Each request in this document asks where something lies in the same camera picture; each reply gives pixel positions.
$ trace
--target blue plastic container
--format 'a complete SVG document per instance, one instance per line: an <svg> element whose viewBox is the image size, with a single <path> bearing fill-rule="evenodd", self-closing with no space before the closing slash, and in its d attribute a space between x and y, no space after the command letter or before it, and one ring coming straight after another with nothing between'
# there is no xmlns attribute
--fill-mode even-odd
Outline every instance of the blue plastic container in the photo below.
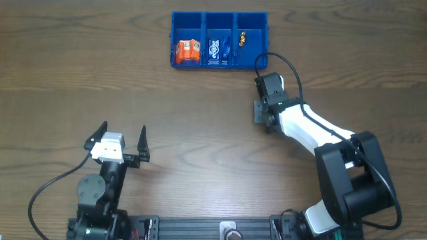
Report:
<svg viewBox="0 0 427 240"><path fill-rule="evenodd" d="M239 46L240 34L246 32L246 42ZM253 69L255 58L268 51L268 14L235 12L172 12L170 60L176 68ZM224 37L230 37L230 55L222 63ZM200 42L200 62L175 63L175 46L180 40ZM220 40L220 63L208 63L209 40ZM268 58L258 60L258 68L267 67Z"/></svg>

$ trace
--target wood grain surface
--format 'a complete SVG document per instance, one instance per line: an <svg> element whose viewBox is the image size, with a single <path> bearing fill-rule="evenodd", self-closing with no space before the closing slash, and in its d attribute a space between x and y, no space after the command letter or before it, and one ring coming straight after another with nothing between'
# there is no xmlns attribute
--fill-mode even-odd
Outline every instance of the wood grain surface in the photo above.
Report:
<svg viewBox="0 0 427 240"><path fill-rule="evenodd" d="M379 139L404 220L367 239L427 237L427 2L10 0L0 2L0 235L38 239L27 205L79 164L103 120L150 163L127 172L120 208L160 217L269 216L320 200L313 156L253 123L253 71L169 64L172 11L268 11L270 50L286 56L319 115ZM270 59L291 95L292 72ZM35 221L64 239L89 161L36 200ZM368 217L395 221L393 209Z"/></svg>

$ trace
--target black cable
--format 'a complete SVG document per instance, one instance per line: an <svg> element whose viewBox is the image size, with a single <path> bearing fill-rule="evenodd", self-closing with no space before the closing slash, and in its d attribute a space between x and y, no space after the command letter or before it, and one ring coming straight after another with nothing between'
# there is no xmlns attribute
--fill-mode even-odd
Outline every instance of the black cable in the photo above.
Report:
<svg viewBox="0 0 427 240"><path fill-rule="evenodd" d="M394 206L396 208L396 215L397 215L396 222L395 222L394 225L389 225L389 226L387 226L387 225L380 225L380 224L377 224L377 223L371 223L371 222L365 221L365 220L362 220L362 223L365 224L365 225L371 226L371 227L375 227L377 229L384 229L384 230L395 230L395 229L397 229L400 226L400 224L402 224L402 210L400 208L400 204L399 204L396 192L393 191L393 189L390 187L390 185L385 180L385 178L381 175L381 173L378 171L378 169L372 164L372 162L370 160L368 160L368 158L365 156L365 154L363 154L359 150L359 148L357 148L356 146L354 146L345 137L339 135L334 130L327 128L325 125L319 123L317 120L315 120L314 118L310 117L307 114L306 110L304 109L304 104L303 104L304 99L303 99L303 96L302 96L302 84L301 84L300 76L298 75L298 72L295 70L295 67L289 62L289 60L287 60L285 57L283 57L283 56L281 56L280 54L277 54L277 53L272 53L272 52L261 53L255 59L255 72L256 72L256 75L258 77L260 76L260 73L258 72L258 68L257 68L256 63L258 62L258 59L260 57L266 56L266 55L273 55L273 56L276 56L276 57L280 58L281 60L285 61L289 65L289 67L291 68L291 70L294 72L294 75L296 77L296 81L298 83L298 89L300 90L300 107L301 107L301 112L302 112L303 116L307 117L310 121L312 121L313 123L315 123L316 125L318 125L319 127L321 127L323 130L331 133L331 135L333 135L333 136L341 139L343 142L345 142L349 147L351 147L356 152L356 154L361 158L361 160L363 162L365 162L365 164L367 164L367 166L369 166L369 168L371 168L371 170L373 170L375 172L375 174L377 174L377 176L379 176L379 178L381 178L381 182L386 187L387 192L391 196L391 198L393 200L393 203L394 203Z"/></svg>
<svg viewBox="0 0 427 240"><path fill-rule="evenodd" d="M39 188L39 190L37 190L35 193L34 193L34 195L32 196L32 198L31 198L31 200L29 201L29 204L28 204L28 219L29 219L29 222L31 223L31 226L33 226L33 228L34 228L34 230L35 230L35 232L43 239L43 240L49 240L41 231L40 231L40 229L36 226L36 224L35 224L35 222L34 222L34 218L33 218L33 213L32 213L32 210L33 210L33 204L34 204L34 201L35 201L35 198L46 188L46 187L48 187L48 186L50 186L52 183L54 183L54 182L56 182L56 181L58 181L58 180L60 180L61 178L63 178L63 177L66 177L66 176L68 176L68 175L70 175L70 174L72 174L72 173L74 173L75 171L77 171L79 168L81 168L85 163L86 163L86 161L89 159L89 157L90 157L90 155L91 155L91 153L89 152L87 155L86 155L86 157L85 157L85 159L78 165L78 166L76 166L75 168L73 168L72 170L70 170L70 171L68 171L68 172L66 172L66 173L63 173L63 174L61 174L61 175L59 175L58 177L56 177L56 178L54 178L54 179L52 179L52 180L50 180L50 181L48 181L47 183L45 183L43 186L41 186L40 188Z"/></svg>

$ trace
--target blue snack package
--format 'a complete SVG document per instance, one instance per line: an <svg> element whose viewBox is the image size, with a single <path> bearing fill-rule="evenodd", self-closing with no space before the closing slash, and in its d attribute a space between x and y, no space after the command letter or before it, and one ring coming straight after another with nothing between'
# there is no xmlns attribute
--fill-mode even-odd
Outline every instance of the blue snack package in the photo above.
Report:
<svg viewBox="0 0 427 240"><path fill-rule="evenodd" d="M220 40L209 39L208 63L220 63Z"/></svg>
<svg viewBox="0 0 427 240"><path fill-rule="evenodd" d="M230 36L224 37L222 41L222 63L228 63L228 55L230 55Z"/></svg>

